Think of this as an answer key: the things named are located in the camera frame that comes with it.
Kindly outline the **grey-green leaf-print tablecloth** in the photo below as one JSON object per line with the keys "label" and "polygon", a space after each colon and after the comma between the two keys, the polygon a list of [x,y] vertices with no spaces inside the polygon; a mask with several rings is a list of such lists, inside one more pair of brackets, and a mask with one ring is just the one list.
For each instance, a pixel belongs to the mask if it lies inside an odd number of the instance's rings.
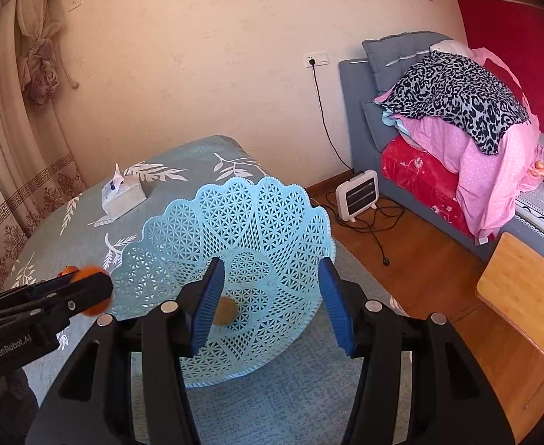
{"label": "grey-green leaf-print tablecloth", "polygon": [[237,314],[181,361],[201,442],[339,443],[361,364],[335,340],[319,260],[372,299],[393,299],[333,241],[301,187],[269,177],[232,139],[180,146],[77,194],[37,227],[6,283],[97,264],[114,277],[110,312],[122,320],[174,299],[216,257]]}

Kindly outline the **red floral blanket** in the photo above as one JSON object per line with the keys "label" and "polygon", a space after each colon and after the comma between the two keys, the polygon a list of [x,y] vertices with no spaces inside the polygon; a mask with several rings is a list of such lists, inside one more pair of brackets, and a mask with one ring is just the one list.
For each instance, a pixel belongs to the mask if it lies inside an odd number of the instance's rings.
{"label": "red floral blanket", "polygon": [[473,237],[456,197],[458,176],[434,156],[396,137],[383,149],[380,165],[386,180],[411,193],[462,234]]}

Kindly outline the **grey cushion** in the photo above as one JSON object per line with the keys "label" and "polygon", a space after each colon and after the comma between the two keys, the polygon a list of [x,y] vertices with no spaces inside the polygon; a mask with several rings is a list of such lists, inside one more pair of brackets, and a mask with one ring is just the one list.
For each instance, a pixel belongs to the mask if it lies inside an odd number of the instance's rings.
{"label": "grey cushion", "polygon": [[408,69],[430,53],[430,47],[448,39],[433,31],[415,31],[362,41],[378,93],[391,89]]}

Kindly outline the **leopard print blanket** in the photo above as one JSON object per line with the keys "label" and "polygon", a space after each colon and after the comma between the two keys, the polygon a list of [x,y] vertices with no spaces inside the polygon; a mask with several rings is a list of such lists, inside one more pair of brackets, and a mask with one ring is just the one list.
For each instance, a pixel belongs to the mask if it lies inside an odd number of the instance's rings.
{"label": "leopard print blanket", "polygon": [[409,119],[434,116],[464,131],[487,156],[499,153],[511,126],[528,121],[511,89],[474,60],[435,51],[412,65],[382,106]]}

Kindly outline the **pink dotted quilt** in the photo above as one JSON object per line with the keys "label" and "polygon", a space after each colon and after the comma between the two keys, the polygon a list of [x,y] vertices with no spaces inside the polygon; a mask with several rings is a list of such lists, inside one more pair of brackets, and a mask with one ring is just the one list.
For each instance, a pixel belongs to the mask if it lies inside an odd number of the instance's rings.
{"label": "pink dotted quilt", "polygon": [[500,141],[497,155],[483,154],[464,131],[442,119],[409,119],[387,111],[382,106],[383,96],[392,89],[378,95],[375,103],[382,107],[386,122],[402,126],[410,139],[458,176],[457,200],[474,240],[483,244],[514,217],[516,197],[539,185],[541,178],[535,167],[543,159],[543,147],[539,143],[539,120],[508,65],[484,47],[465,57],[497,76],[527,109],[528,121],[511,126]]}

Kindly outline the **white tissue pack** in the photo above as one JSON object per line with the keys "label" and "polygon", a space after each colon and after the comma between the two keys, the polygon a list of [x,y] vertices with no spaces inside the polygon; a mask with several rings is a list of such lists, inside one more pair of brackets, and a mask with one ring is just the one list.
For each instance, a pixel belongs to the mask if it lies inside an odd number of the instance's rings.
{"label": "white tissue pack", "polygon": [[101,191],[101,205],[105,214],[115,221],[146,200],[146,195],[137,176],[124,175],[119,165]]}

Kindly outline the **light blue plastic lattice basket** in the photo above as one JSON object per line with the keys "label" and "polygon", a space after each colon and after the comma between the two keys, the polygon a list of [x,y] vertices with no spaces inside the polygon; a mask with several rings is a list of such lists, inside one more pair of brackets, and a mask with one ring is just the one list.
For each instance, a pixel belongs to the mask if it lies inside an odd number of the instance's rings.
{"label": "light blue plastic lattice basket", "polygon": [[237,316],[213,326],[200,352],[181,362],[187,387],[216,385],[258,370],[301,336],[321,303],[319,261],[335,254],[326,211],[300,186],[273,177],[207,184],[191,200],[171,201],[122,249],[112,312],[143,316],[221,258],[222,293]]}

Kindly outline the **grey upholstered bed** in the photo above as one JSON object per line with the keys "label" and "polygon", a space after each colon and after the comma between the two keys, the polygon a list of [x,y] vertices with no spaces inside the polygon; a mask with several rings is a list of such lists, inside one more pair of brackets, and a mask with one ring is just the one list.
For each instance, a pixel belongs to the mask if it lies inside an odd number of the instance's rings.
{"label": "grey upholstered bed", "polygon": [[382,123],[382,111],[373,103],[377,90],[368,62],[344,60],[338,68],[354,171],[377,172],[380,194],[430,222],[481,260],[489,260],[496,239],[475,243],[455,197],[457,176]]}

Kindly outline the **white electric heater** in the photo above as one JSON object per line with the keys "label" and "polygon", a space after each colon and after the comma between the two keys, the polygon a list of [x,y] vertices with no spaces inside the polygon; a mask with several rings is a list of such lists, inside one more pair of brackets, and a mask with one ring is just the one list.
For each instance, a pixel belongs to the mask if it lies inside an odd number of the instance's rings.
{"label": "white electric heater", "polygon": [[367,170],[357,174],[335,189],[339,218],[344,222],[354,222],[359,214],[376,209],[378,197],[377,172]]}

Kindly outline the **wooden stool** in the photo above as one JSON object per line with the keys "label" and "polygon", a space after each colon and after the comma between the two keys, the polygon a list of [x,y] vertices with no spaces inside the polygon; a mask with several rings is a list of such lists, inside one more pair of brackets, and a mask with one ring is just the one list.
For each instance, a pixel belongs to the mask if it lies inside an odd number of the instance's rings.
{"label": "wooden stool", "polygon": [[504,232],[476,293],[544,355],[544,257]]}

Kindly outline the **small orange kumquat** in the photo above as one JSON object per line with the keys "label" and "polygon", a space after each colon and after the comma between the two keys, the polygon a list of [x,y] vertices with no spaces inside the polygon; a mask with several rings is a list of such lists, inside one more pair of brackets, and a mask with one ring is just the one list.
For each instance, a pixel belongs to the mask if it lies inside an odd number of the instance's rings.
{"label": "small orange kumquat", "polygon": [[106,312],[113,299],[113,283],[109,273],[100,266],[90,265],[82,269],[70,266],[69,284],[82,285],[82,301],[75,301],[76,310],[83,316],[94,317]]}

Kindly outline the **white wall socket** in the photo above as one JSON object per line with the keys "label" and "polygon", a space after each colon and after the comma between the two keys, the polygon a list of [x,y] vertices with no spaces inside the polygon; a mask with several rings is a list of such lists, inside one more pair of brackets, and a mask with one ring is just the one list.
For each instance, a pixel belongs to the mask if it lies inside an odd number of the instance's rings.
{"label": "white wall socket", "polygon": [[304,55],[303,59],[306,67],[323,66],[329,64],[329,57],[326,51],[308,52]]}

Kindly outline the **beige patterned curtain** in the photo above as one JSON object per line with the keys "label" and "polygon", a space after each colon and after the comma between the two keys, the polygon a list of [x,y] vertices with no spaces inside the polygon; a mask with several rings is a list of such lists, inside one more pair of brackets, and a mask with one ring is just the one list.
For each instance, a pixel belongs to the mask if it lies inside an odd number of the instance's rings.
{"label": "beige patterned curtain", "polygon": [[0,0],[0,292],[43,219],[86,186],[54,108],[61,0]]}

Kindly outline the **large tan kiwi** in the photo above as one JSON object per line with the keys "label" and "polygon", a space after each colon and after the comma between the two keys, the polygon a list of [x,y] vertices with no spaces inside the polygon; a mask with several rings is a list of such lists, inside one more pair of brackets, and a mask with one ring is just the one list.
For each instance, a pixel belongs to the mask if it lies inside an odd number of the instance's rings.
{"label": "large tan kiwi", "polygon": [[229,296],[222,296],[218,301],[217,309],[214,312],[212,323],[215,326],[229,326],[237,318],[239,306]]}

